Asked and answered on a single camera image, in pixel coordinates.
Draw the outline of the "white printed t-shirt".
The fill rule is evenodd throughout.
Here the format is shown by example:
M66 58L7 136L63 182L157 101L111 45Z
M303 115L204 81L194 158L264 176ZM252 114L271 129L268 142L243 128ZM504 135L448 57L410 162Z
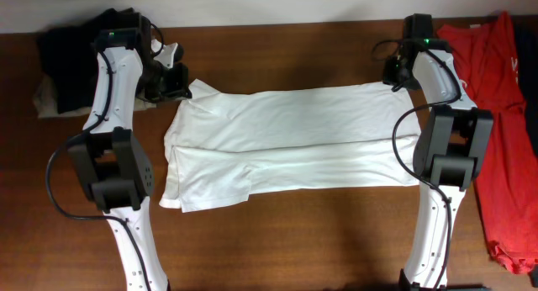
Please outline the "white printed t-shirt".
M160 204L184 212L296 189L414 186L419 137L407 93L380 82L252 94L202 81L164 137Z

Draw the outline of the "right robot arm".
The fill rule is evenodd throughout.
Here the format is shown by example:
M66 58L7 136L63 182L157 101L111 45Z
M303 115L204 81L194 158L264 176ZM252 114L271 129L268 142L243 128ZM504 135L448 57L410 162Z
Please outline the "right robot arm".
M422 110L430 115L411 165L403 169L419 181L419 215L408 261L398 289L446 290L447 266L457 210L478 177L493 130L493 115L465 93L449 43L434 36L432 17L405 18L403 36L383 68L383 82L394 92L422 90Z

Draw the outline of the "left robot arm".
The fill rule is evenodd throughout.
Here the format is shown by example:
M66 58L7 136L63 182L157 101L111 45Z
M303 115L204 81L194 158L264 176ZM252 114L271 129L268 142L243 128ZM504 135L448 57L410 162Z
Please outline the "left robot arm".
M87 200L113 231L129 290L168 290L150 226L153 167L133 131L135 101L191 98L178 43L155 40L155 25L132 8L100 29L98 78L91 113L65 147Z

